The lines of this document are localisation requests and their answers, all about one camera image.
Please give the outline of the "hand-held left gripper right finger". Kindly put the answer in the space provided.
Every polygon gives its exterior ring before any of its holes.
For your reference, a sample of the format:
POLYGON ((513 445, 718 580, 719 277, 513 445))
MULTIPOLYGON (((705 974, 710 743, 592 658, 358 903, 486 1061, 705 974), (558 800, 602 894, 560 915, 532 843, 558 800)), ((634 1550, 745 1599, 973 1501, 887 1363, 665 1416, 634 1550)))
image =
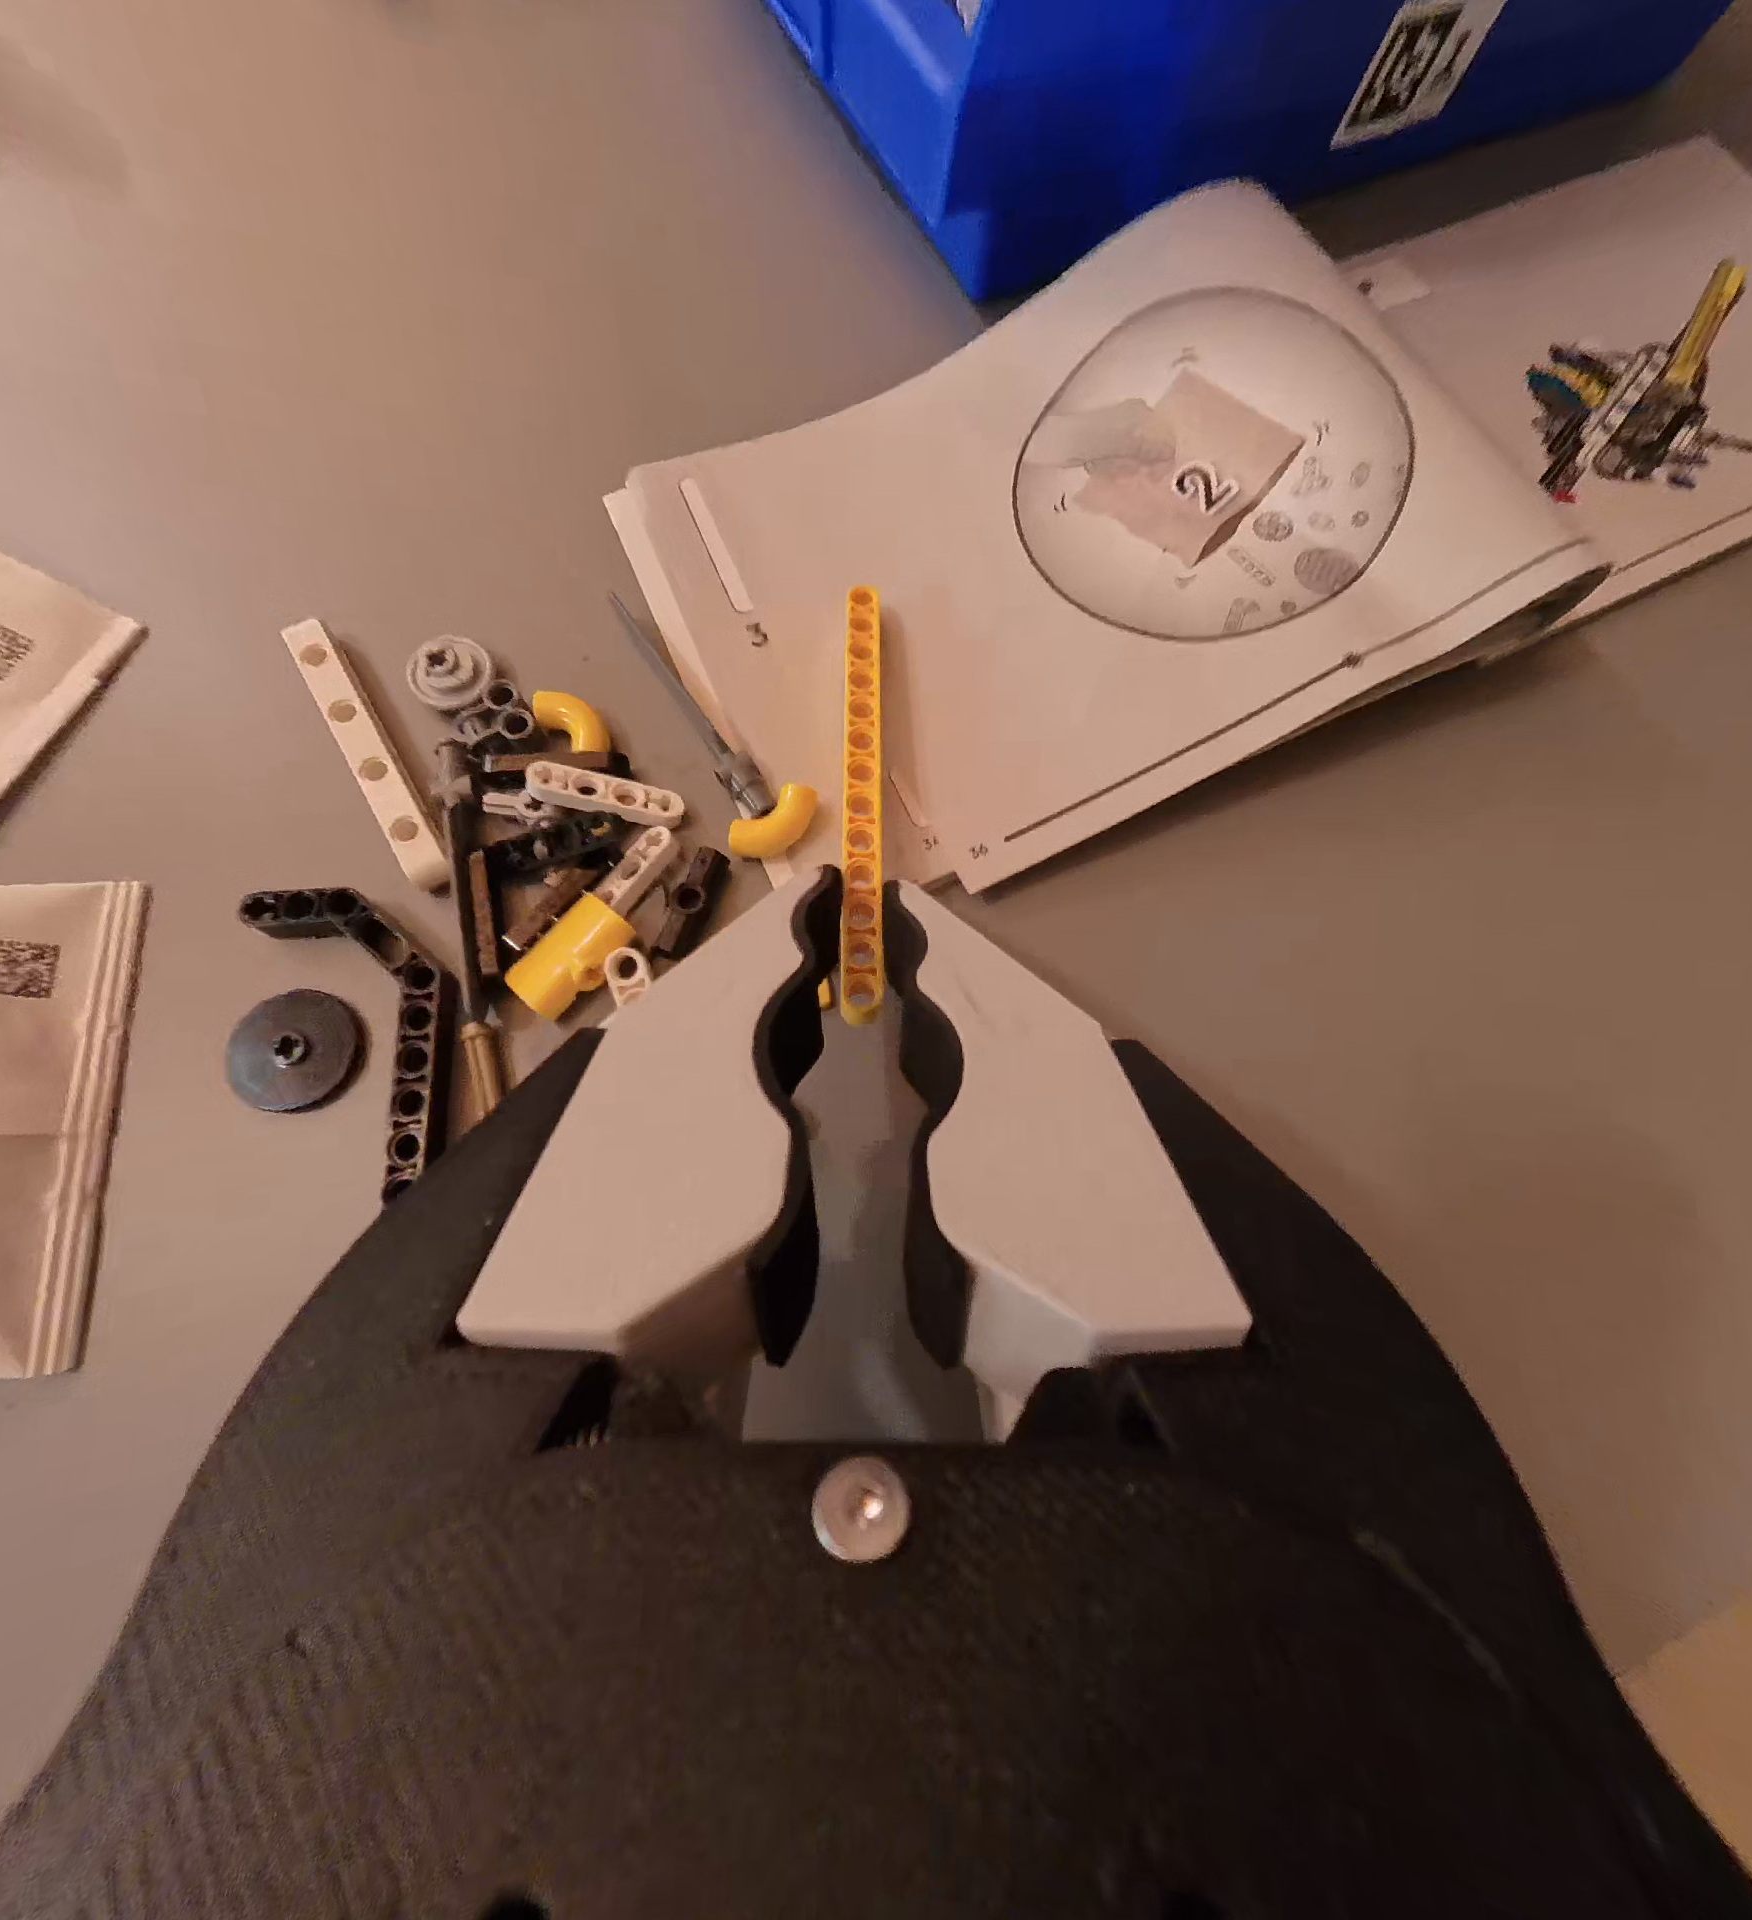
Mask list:
POLYGON ((1240 1347, 1247 1303, 1103 1027, 907 881, 888 991, 922 1105, 911 1330, 973 1382, 986 1436, 1052 1374, 1240 1347))

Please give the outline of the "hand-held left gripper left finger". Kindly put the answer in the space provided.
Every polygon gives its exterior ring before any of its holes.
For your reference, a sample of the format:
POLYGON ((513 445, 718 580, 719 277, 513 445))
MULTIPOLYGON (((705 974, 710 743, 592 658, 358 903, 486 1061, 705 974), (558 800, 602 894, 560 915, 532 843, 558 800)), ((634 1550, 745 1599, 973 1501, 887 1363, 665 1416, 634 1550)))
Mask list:
POLYGON ((814 1304, 791 1093, 823 1052, 835 962, 823 865, 605 1021, 458 1310, 461 1338, 608 1358, 743 1436, 749 1371, 788 1362, 814 1304))

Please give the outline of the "black bent lego beam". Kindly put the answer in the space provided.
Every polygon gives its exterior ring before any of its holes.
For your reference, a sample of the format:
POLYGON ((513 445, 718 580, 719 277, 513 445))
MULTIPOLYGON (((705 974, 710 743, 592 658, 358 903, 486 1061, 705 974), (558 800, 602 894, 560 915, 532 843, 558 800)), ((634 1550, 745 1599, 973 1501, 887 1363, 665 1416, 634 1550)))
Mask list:
POLYGON ((349 943, 390 979, 397 1005, 378 1200, 398 1200, 449 1141, 449 1050, 458 1015, 452 974, 400 923, 351 887, 253 892, 240 900, 238 918, 278 943, 349 943))

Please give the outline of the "long yellow lego beam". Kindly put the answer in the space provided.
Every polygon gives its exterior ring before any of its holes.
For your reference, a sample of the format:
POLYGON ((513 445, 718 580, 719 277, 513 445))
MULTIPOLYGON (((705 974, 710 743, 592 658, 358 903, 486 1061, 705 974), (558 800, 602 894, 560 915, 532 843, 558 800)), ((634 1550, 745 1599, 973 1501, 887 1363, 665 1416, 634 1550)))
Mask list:
POLYGON ((885 997, 881 603, 845 597, 841 751, 841 1019, 871 1025, 885 997))

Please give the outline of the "small white paper bag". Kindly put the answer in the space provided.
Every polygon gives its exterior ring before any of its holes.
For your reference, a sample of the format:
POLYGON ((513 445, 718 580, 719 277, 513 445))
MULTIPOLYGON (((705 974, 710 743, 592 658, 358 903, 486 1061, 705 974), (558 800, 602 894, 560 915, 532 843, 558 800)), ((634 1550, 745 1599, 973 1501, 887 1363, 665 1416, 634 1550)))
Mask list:
POLYGON ((0 886, 0 1379, 79 1367, 148 889, 0 886))

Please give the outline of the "tan lego axle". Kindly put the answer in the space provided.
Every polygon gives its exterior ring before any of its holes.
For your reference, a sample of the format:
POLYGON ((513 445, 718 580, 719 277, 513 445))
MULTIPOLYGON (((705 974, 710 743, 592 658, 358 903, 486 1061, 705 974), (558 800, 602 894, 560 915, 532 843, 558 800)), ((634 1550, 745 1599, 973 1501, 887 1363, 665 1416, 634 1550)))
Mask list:
POLYGON ((486 1121, 507 1090, 507 1038, 493 1019, 464 1012, 458 1021, 455 1136, 486 1121))

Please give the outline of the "yellow lego block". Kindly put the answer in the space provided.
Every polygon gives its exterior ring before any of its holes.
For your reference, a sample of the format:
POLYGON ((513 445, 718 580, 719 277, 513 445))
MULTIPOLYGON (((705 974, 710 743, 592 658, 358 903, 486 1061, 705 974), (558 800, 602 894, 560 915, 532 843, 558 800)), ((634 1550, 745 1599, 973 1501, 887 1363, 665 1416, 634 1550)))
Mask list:
POLYGON ((560 1021, 605 983, 611 954, 637 941, 637 927, 619 910, 586 894, 503 970, 503 993, 539 1021, 560 1021))

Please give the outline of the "black lego pin connector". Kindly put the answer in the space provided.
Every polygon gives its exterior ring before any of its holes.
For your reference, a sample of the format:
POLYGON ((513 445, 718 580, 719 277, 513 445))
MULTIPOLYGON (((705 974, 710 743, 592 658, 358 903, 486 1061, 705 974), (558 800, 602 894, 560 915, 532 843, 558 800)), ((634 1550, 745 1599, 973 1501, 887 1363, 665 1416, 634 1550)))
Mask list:
POLYGON ((668 962, 686 957, 713 921, 729 878, 729 858, 716 846, 698 848, 665 889, 665 910, 651 956, 668 962))

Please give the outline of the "white thin lego liftarm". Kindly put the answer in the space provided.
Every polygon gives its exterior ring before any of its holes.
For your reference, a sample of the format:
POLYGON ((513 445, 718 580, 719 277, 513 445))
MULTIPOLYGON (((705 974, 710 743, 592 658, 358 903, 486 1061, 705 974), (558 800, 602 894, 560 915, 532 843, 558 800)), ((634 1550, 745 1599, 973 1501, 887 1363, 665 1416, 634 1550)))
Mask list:
POLYGON ((675 852, 678 837, 671 828, 642 828, 592 887, 592 900, 615 915, 629 919, 637 905, 661 884, 675 852))
POLYGON ((679 828, 688 817, 688 804, 671 788, 550 759, 527 762, 522 797, 543 810, 600 812, 642 828, 679 828))

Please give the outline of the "black angled lego beam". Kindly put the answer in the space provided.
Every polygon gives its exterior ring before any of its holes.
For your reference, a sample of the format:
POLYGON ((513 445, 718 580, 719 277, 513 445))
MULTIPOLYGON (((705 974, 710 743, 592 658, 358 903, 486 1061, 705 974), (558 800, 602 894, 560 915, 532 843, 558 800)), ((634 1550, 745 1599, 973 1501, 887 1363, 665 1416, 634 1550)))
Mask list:
POLYGON ((606 817, 566 815, 461 854, 466 903, 483 983, 497 983, 554 921, 620 854, 620 827, 606 817))

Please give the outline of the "black round lego disc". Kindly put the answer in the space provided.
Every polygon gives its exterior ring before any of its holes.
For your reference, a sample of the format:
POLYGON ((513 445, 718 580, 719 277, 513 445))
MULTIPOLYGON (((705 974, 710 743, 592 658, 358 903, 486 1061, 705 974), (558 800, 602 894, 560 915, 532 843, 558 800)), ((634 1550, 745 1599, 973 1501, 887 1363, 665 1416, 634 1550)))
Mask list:
POLYGON ((312 1112, 349 1090, 362 1052, 362 1022, 349 1002, 324 991, 294 988, 264 998, 236 1022, 223 1077, 253 1112, 312 1112))

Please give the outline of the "grey lego sword blade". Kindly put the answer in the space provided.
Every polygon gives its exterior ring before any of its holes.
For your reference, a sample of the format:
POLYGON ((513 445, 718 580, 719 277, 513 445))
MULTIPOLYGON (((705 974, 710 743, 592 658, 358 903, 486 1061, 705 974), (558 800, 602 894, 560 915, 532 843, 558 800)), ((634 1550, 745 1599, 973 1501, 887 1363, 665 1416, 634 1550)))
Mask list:
POLYGON ((679 677, 671 656, 661 640, 638 618, 616 592, 606 594, 622 635, 637 647, 646 665, 659 677, 675 708, 684 714, 705 754, 710 756, 716 778, 724 788, 739 820, 759 820, 776 806, 776 790, 764 778, 752 756, 733 745, 710 714, 698 703, 691 687, 679 677))

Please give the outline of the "white lego beam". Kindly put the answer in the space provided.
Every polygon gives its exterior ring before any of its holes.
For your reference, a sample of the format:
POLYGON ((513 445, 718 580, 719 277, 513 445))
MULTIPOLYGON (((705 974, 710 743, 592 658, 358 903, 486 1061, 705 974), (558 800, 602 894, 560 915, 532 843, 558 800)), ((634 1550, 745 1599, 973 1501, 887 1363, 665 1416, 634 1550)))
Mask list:
POLYGON ((307 616, 280 628, 318 716, 342 756, 383 846, 403 878, 422 894, 449 887, 449 856, 434 823, 431 804, 408 778, 383 718, 349 654, 328 627, 307 616))

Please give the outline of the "grey lego pulley wheel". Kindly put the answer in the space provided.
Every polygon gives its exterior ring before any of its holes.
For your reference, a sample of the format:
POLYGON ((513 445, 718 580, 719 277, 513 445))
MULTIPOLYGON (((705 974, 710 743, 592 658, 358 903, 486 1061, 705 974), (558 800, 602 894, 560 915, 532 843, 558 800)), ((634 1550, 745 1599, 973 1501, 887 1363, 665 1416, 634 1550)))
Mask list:
POLYGON ((435 714, 461 714, 479 708, 496 679, 496 664, 477 641, 438 635, 407 659, 408 693, 435 714))

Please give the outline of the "large blue storage bin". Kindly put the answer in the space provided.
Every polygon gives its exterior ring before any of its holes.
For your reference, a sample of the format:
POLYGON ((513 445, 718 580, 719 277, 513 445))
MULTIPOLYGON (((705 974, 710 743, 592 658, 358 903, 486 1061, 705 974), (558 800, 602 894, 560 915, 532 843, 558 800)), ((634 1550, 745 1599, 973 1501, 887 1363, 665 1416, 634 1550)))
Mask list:
POLYGON ((767 1, 971 301, 1220 179, 1281 203, 1662 83, 1725 1, 767 1))

